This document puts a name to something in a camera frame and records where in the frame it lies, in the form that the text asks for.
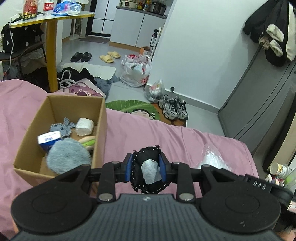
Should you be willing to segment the black pouch with white label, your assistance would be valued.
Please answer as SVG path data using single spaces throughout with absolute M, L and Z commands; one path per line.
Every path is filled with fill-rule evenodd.
M 168 187 L 160 173 L 160 154 L 160 146 L 149 146 L 133 152 L 130 183 L 135 192 L 158 194 Z

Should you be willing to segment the hamburger plush toy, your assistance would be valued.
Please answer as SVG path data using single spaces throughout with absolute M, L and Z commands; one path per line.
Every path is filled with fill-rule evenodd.
M 81 138 L 78 142 L 88 151 L 92 151 L 92 150 L 94 150 L 94 145 L 96 143 L 96 137 L 95 136 L 86 136 L 86 137 Z

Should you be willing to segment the white fluffy stuffing bag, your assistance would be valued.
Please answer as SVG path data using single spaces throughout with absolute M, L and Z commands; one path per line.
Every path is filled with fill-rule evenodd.
M 202 160 L 194 168 L 199 169 L 202 165 L 211 165 L 217 169 L 232 171 L 232 168 L 224 161 L 219 150 L 213 144 L 204 145 L 202 151 Z

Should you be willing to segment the grey fluffy plush pouch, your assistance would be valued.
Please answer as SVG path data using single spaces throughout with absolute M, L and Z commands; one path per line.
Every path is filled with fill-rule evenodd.
M 46 157 L 47 167 L 59 175 L 84 164 L 91 165 L 92 156 L 81 143 L 72 138 L 55 142 Z

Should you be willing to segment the blue tissue pack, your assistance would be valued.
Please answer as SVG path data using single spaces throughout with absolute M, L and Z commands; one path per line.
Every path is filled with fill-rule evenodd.
M 38 144 L 45 151 L 45 153 L 49 152 L 55 142 L 61 140 L 62 137 L 59 131 L 44 133 L 37 137 Z

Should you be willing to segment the white wrapped soft packet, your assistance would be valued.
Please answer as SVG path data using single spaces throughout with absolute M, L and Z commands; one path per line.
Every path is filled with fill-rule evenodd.
M 94 122 L 87 118 L 79 118 L 75 126 L 75 132 L 78 136 L 89 136 L 92 134 Z

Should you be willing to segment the right grey sneaker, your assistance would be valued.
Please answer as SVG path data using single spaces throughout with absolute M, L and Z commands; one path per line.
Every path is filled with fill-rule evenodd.
M 188 112 L 186 109 L 187 102 L 183 98 L 176 96 L 175 103 L 178 118 L 180 120 L 186 121 L 188 119 Z

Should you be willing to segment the green leaf cartoon rug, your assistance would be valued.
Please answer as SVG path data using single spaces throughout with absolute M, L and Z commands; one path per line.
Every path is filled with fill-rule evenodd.
M 157 103 L 148 103 L 140 100 L 115 100 L 108 102 L 106 107 L 123 113 L 135 114 L 149 120 L 162 121 L 168 125 L 187 126 L 186 120 L 169 120 L 166 118 Z

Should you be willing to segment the brown cardboard box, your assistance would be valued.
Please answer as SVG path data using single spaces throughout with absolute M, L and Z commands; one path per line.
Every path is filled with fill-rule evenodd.
M 102 167 L 106 133 L 103 97 L 49 95 L 27 129 L 14 170 L 37 186 L 82 164 Z

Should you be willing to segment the pink bear cushion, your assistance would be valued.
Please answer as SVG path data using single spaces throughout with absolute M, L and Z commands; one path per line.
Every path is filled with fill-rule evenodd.
M 106 98 L 105 93 L 100 90 L 95 84 L 89 79 L 81 79 L 73 84 L 68 85 L 65 88 L 59 90 L 59 92 L 71 93 L 77 96 L 88 96 L 88 97 L 103 97 Z

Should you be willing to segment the large white plastic bag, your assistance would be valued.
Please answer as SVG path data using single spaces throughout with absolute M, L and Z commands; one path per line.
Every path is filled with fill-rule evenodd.
M 149 55 L 140 57 L 129 54 L 121 60 L 123 72 L 120 80 L 130 87 L 141 87 L 146 85 L 151 71 L 151 58 Z

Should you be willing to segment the left black slipper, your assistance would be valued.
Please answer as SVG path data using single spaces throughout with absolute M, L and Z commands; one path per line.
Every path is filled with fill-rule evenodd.
M 76 52 L 70 59 L 71 62 L 77 62 L 83 57 L 83 53 Z

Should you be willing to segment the pink bed sheet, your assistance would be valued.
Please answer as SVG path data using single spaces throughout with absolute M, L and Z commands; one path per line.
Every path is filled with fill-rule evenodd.
M 6 80 L 1 82 L 1 233 L 5 237 L 15 235 L 10 211 L 14 198 L 55 177 L 46 167 L 37 137 L 63 118 L 77 122 L 81 117 L 95 123 L 94 168 L 122 161 L 127 153 L 148 146 L 159 146 L 170 162 L 194 167 L 210 144 L 235 174 L 258 175 L 248 147 L 238 140 L 108 109 L 99 97 L 51 94 L 23 80 Z

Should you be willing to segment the black chair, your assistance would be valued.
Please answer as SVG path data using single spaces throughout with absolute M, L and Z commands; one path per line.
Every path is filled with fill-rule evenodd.
M 7 62 L 8 65 L 10 65 L 10 69 L 4 68 L 3 66 L 3 80 L 7 79 L 13 79 L 19 77 L 22 80 L 25 80 L 23 76 L 23 70 L 22 70 L 22 65 L 21 65 L 21 59 L 22 57 L 28 57 L 33 54 L 34 52 L 38 52 L 39 49 L 42 49 L 43 54 L 41 55 L 41 58 L 44 60 L 44 66 L 47 66 L 47 58 L 46 58 L 46 53 L 45 53 L 45 48 L 44 48 L 44 42 L 36 42 L 35 44 L 31 44 L 27 46 L 23 50 L 16 51 L 15 53 L 4 53 L 3 51 L 1 52 L 1 61 L 2 64 L 4 62 Z M 13 73 L 12 65 L 13 62 L 18 63 L 17 67 L 17 73 Z

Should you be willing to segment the water bottle red label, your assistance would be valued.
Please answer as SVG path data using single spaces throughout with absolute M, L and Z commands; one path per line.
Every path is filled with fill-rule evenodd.
M 50 16 L 56 5 L 56 0 L 44 0 L 43 3 L 43 16 Z

